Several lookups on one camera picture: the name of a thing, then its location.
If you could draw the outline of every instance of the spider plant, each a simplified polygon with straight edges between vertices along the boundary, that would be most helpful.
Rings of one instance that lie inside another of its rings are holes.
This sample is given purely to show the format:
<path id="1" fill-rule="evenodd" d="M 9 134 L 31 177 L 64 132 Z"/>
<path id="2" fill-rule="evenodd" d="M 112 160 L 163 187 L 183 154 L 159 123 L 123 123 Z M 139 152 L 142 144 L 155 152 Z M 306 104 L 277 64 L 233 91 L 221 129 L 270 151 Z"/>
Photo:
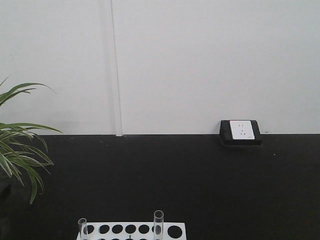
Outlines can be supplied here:
<path id="1" fill-rule="evenodd" d="M 46 86 L 41 83 L 22 83 L 14 86 L 9 91 L 0 94 L 0 106 L 18 94 L 30 94 L 30 91 L 36 89 L 34 86 L 37 85 Z M 36 134 L 34 130 L 52 130 L 61 133 L 61 131 L 53 127 L 34 123 L 0 123 L 0 170 L 2 169 L 9 178 L 16 177 L 23 186 L 22 171 L 27 172 L 32 186 L 30 204 L 36 198 L 38 184 L 40 185 L 41 192 L 43 193 L 44 191 L 44 183 L 36 168 L 44 168 L 48 172 L 46 166 L 54 165 L 43 151 L 30 144 L 26 144 L 26 139 L 30 143 L 33 139 L 38 139 L 43 144 L 45 152 L 48 152 L 45 140 Z"/>

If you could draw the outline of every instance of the black outlet box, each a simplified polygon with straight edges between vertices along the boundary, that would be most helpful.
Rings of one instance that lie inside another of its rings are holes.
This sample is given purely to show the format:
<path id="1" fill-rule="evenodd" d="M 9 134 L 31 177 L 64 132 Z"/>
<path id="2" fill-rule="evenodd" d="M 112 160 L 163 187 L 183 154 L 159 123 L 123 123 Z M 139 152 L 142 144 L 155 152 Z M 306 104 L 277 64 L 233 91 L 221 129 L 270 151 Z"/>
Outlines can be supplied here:
<path id="1" fill-rule="evenodd" d="M 262 137 L 259 131 L 258 122 L 256 120 L 249 120 L 252 125 L 254 139 L 233 139 L 231 127 L 231 120 L 221 120 L 220 123 L 220 138 L 225 146 L 254 146 L 262 144 Z"/>

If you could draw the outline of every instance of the white outlet faceplate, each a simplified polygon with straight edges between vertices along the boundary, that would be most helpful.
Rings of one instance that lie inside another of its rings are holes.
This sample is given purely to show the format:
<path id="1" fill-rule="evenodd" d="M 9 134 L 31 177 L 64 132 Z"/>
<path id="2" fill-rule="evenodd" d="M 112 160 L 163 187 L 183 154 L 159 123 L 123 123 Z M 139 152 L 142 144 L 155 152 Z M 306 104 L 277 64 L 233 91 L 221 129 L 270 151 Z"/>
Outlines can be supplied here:
<path id="1" fill-rule="evenodd" d="M 249 120 L 231 120 L 230 121 L 232 138 L 234 140 L 255 139 L 251 121 Z"/>

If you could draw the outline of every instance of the black countertop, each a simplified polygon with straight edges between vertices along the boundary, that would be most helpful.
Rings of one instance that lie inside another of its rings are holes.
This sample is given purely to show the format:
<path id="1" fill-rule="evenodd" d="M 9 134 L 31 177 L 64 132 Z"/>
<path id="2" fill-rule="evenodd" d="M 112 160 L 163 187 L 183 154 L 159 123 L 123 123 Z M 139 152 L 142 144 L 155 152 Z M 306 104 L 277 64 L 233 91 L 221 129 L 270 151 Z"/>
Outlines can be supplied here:
<path id="1" fill-rule="evenodd" d="M 318 240 L 320 135 L 268 134 L 223 147 L 218 135 L 45 136 L 45 192 L 13 185 L 8 240 L 75 240 L 89 222 L 183 222 L 188 240 Z"/>

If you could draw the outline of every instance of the test tube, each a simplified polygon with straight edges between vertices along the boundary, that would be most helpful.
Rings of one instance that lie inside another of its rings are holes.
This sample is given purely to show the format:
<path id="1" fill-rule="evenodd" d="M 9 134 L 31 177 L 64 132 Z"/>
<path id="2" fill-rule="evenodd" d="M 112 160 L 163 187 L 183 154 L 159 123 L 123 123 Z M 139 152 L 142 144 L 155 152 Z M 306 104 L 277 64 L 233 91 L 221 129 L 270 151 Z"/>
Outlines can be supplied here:
<path id="1" fill-rule="evenodd" d="M 88 231 L 87 231 L 87 219 L 80 218 L 79 221 L 78 221 L 78 226 L 79 226 L 80 240 L 85 240 L 86 236 L 88 234 Z"/>
<path id="2" fill-rule="evenodd" d="M 154 212 L 153 239 L 162 240 L 164 234 L 164 212 L 157 210 Z"/>

